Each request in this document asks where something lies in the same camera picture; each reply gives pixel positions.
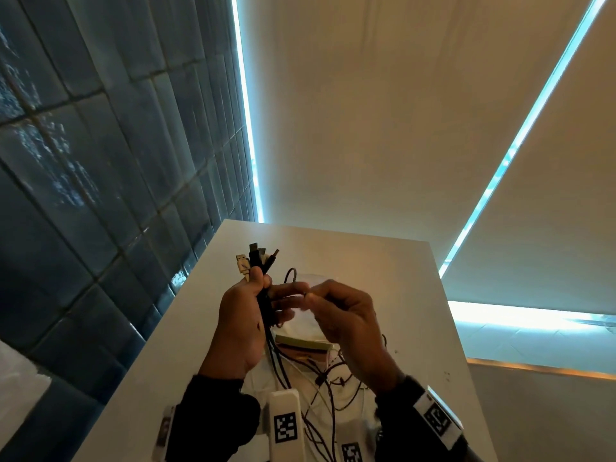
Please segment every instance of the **white wall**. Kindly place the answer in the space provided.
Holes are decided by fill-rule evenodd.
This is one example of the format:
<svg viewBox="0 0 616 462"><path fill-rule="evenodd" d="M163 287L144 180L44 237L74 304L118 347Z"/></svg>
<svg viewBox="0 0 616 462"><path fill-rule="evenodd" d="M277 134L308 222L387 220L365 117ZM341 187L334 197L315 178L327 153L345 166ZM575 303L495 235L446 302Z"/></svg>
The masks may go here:
<svg viewBox="0 0 616 462"><path fill-rule="evenodd" d="M469 367L500 462L616 460L616 381Z"/></svg>

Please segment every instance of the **tabletop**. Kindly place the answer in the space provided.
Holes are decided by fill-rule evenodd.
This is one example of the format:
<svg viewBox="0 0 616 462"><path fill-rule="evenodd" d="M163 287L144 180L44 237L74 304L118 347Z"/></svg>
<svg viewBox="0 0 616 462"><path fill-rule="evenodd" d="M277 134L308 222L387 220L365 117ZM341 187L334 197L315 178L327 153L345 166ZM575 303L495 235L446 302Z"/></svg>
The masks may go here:
<svg viewBox="0 0 616 462"><path fill-rule="evenodd" d="M73 462L150 460L167 405L181 400L218 320L220 298L241 276L235 255L280 249L269 271L290 267L367 291L400 368L430 385L461 419L485 462L497 462L466 357L427 242L225 220ZM265 436L255 443L264 443ZM234 457L241 458L243 451Z"/></svg>

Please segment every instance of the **tiled wall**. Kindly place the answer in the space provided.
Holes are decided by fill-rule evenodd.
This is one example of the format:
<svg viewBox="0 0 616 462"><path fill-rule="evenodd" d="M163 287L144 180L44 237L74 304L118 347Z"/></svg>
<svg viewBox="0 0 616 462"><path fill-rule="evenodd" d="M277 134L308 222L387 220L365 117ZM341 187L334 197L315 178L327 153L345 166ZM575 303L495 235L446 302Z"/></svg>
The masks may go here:
<svg viewBox="0 0 616 462"><path fill-rule="evenodd" d="M256 208L230 0L0 0L0 339L70 459L223 219Z"/></svg>

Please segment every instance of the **orange light strip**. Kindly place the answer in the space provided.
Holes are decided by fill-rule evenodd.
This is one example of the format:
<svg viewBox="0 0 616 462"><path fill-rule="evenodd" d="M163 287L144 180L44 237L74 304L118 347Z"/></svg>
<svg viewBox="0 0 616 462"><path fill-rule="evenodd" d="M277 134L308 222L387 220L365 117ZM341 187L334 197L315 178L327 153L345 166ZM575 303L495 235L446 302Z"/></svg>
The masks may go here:
<svg viewBox="0 0 616 462"><path fill-rule="evenodd" d="M579 376L581 378L592 378L595 380L616 381L616 374L609 374L607 372L582 372L580 370L569 370L568 368L527 365L522 363L506 363L496 360L483 360L481 358L466 358L466 362L469 365L497 366L499 368L509 368L512 370L525 370L528 372L542 372L544 374L560 374L563 376Z"/></svg>

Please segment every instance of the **black sleeve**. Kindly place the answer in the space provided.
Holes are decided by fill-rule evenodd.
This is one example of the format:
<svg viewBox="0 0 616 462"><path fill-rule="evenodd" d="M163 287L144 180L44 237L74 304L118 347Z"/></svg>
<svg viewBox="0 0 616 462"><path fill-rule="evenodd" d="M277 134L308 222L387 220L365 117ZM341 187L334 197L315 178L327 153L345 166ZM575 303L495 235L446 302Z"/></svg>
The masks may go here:
<svg viewBox="0 0 616 462"><path fill-rule="evenodd" d="M168 462L226 462L255 435L261 408L242 394L242 380L214 380L197 374L175 410Z"/></svg>
<svg viewBox="0 0 616 462"><path fill-rule="evenodd" d="M376 443L376 462L411 460L418 455L424 455L425 460L464 460L467 450L464 436L448 452L413 408L423 393L419 382L407 376L395 389L376 397L376 416L382 427Z"/></svg>

